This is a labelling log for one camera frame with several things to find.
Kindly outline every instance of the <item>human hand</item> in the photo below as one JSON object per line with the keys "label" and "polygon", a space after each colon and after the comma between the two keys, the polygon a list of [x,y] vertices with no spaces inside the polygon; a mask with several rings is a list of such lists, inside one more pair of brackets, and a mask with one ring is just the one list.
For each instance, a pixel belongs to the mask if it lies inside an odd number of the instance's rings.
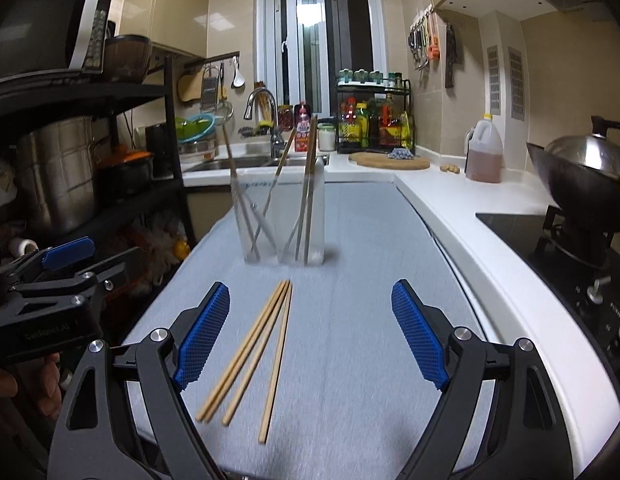
{"label": "human hand", "polygon": [[[56,420],[61,411],[61,390],[59,389],[59,370],[56,363],[59,354],[51,354],[45,357],[44,365],[39,370],[39,391],[37,399],[34,399],[37,407],[52,420]],[[0,397],[14,397],[18,386],[14,377],[0,369]]]}

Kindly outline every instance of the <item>wok handle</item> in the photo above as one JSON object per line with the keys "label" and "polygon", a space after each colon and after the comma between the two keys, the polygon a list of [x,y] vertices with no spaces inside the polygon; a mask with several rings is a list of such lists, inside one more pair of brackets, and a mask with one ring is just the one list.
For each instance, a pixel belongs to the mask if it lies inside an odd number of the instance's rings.
{"label": "wok handle", "polygon": [[592,116],[592,134],[599,137],[607,137],[607,129],[620,130],[620,121],[608,121],[601,116]]}

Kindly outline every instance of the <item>brown liquid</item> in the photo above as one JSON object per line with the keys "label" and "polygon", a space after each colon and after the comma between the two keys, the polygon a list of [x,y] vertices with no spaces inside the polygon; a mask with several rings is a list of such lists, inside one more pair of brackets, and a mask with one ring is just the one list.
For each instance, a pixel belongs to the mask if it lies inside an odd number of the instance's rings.
{"label": "brown liquid", "polygon": [[501,182],[501,165],[503,155],[493,155],[493,153],[468,152],[468,165],[465,176],[478,182],[491,182],[497,184]]}

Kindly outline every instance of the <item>vent grille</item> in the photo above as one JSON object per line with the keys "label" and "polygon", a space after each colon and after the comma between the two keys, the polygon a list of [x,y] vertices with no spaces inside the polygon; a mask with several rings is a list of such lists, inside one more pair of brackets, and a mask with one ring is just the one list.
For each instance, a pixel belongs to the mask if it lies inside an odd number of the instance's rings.
{"label": "vent grille", "polygon": [[488,48],[488,75],[490,78],[490,113],[501,115],[501,79],[498,73],[498,47]]}
{"label": "vent grille", "polygon": [[512,87],[512,118],[525,120],[525,91],[523,89],[523,56],[512,47],[509,50],[510,81]]}

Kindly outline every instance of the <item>kitchen counter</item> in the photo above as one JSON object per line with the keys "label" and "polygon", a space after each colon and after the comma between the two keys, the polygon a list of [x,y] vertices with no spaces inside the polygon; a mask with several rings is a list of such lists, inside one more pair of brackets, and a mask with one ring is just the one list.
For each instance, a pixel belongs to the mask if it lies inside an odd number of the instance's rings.
{"label": "kitchen counter", "polygon": [[[278,280],[293,296],[267,444],[257,442],[278,328],[228,428],[197,424],[223,467],[261,478],[395,478],[439,399],[424,380],[392,314],[392,285],[405,278],[426,304],[485,337],[426,225],[391,183],[327,184],[326,255],[318,267],[245,264],[234,213],[217,222],[144,314],[126,342],[169,326],[219,280],[230,314],[198,381],[183,392],[194,415]],[[485,383],[458,466],[475,458],[490,409]],[[139,430],[151,428],[138,387],[131,402]]]}
{"label": "kitchen counter", "polygon": [[[620,405],[594,349],[550,289],[476,212],[544,214],[551,197],[530,174],[501,184],[463,174],[362,168],[332,155],[327,182],[393,182],[440,241],[500,342],[528,336],[539,349],[568,425],[575,475],[593,459],[620,419]],[[185,185],[229,183],[229,171],[184,173]]]}

